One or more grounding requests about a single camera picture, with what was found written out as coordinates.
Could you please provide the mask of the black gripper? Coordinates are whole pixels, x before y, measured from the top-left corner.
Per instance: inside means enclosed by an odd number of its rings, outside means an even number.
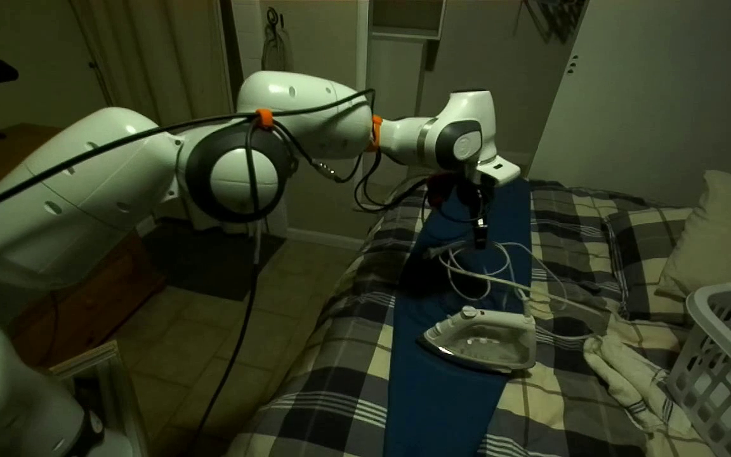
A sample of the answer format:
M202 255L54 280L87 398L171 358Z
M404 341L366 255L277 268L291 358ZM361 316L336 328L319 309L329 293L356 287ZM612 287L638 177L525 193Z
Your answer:
M428 180L428 207L447 222L471 223L474 248L487 246L487 207L496 195L496 184L490 177L480 177L471 184L469 177L442 172ZM442 255L454 255L469 246L469 238L450 242L442 246L423 248L423 260L437 260Z

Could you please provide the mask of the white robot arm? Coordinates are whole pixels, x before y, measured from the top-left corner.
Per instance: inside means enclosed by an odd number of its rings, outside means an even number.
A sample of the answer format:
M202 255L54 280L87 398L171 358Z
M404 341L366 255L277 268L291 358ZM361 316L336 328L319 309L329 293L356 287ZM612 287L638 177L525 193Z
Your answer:
M29 367L8 328L44 295L87 280L164 199L230 223L270 215L295 167L384 152L402 166L502 185L496 96L459 89L427 118L386 120L345 85L256 72L237 111L163 127L126 108L68 124L0 180L0 457L131 457L138 444Z

